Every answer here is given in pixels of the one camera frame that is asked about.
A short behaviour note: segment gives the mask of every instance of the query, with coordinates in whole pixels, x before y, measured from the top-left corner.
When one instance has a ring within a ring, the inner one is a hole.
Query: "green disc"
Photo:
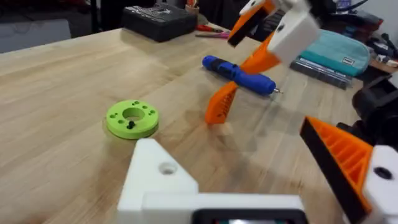
[[[159,123],[159,112],[139,100],[116,103],[106,113],[106,125],[116,136],[140,139],[154,134]]]

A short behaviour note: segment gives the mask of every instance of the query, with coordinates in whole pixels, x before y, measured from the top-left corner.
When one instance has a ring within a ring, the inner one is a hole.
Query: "cable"
[[[368,0],[362,0],[356,4],[353,4],[352,6],[348,6],[345,8],[341,8],[341,9],[336,9],[336,12],[346,12],[346,11],[351,11],[353,9],[356,9],[359,6],[362,6],[364,3],[366,3]]]

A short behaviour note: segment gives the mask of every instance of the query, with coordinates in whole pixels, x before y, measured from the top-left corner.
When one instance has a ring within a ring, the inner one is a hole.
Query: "white label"
[[[355,61],[350,58],[344,58],[343,63],[346,63],[347,65],[354,65]]]

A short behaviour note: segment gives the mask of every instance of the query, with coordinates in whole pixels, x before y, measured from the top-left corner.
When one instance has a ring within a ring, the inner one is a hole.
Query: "red tool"
[[[206,25],[197,25],[197,30],[205,32],[223,32],[221,29],[212,28]]]

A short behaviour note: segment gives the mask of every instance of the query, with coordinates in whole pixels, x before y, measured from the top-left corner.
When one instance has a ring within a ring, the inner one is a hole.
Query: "blue screwdriver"
[[[239,66],[227,62],[223,59],[207,55],[202,64],[207,70],[214,71],[217,74],[234,81],[239,86],[243,86],[261,96],[267,96],[271,93],[283,93],[270,78],[265,75],[248,75],[242,71]]]

